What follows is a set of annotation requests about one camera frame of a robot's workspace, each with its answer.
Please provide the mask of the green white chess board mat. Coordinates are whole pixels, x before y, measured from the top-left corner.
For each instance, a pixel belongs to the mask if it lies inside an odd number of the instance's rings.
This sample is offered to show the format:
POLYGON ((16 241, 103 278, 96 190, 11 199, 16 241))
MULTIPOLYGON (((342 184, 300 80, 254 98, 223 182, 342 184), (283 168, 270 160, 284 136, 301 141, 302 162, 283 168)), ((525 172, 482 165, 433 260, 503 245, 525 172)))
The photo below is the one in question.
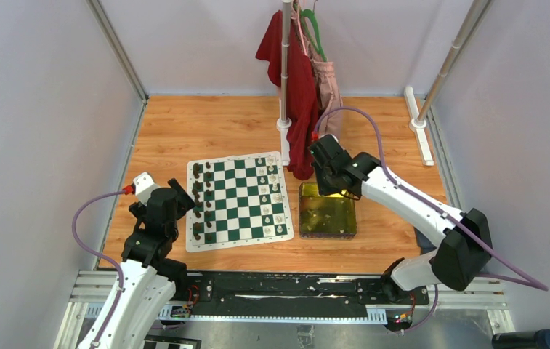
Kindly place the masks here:
POLYGON ((269 244, 294 237, 284 168, 277 151, 190 161, 187 186, 195 202, 195 208, 186 215, 187 252, 269 244), (267 163, 268 156, 275 158, 274 164, 267 163), (262 164, 256 162, 259 157, 264 158, 262 164), (268 173, 269 165, 276 168, 276 173, 268 173), (260 167, 266 168, 265 175, 259 175, 260 167), (270 175, 276 175, 277 180, 270 182, 270 175), (260 184, 260 177, 266 177, 267 182, 260 184), (273 184, 278 184, 278 192, 272 192, 273 184), (260 193, 263 185, 268 186, 267 193, 260 193), (281 202, 274 201, 276 193, 281 194, 281 202), (262 196, 269 196, 269 202, 262 203, 262 196), (273 212, 274 204, 282 204, 283 212, 273 212), (269 214, 262 212, 265 206, 270 208, 269 214), (285 222, 279 224, 284 234, 276 233, 279 225, 274 222, 275 214, 285 217, 285 222), (271 218, 270 224, 264 223, 265 217, 271 218))

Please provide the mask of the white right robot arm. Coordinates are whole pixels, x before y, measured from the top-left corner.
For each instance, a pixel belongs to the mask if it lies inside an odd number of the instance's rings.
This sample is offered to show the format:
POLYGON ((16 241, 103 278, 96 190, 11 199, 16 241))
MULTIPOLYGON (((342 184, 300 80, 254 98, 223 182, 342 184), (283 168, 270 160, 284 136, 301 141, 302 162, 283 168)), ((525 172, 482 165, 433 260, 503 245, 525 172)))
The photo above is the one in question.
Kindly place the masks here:
POLYGON ((333 135, 309 146, 320 195, 348 193, 375 201, 410 223, 435 249, 419 257, 400 258, 382 274, 378 292, 400 303, 412 290, 443 284, 463 291, 490 260, 488 219, 477 209, 463 212, 441 203, 393 174, 381 159, 342 148, 333 135))

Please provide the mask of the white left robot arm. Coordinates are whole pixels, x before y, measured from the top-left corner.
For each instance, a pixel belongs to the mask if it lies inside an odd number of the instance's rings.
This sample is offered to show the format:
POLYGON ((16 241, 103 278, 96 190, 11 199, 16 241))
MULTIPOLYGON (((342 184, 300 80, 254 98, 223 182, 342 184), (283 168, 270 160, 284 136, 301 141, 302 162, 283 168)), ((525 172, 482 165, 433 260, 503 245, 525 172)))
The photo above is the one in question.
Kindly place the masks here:
POLYGON ((79 348, 141 348, 164 305, 189 291, 186 264, 167 256, 179 237, 178 221, 195 202, 175 179, 162 187, 147 172, 121 193, 136 196, 129 207, 136 223, 121 261, 113 263, 112 289, 79 348))

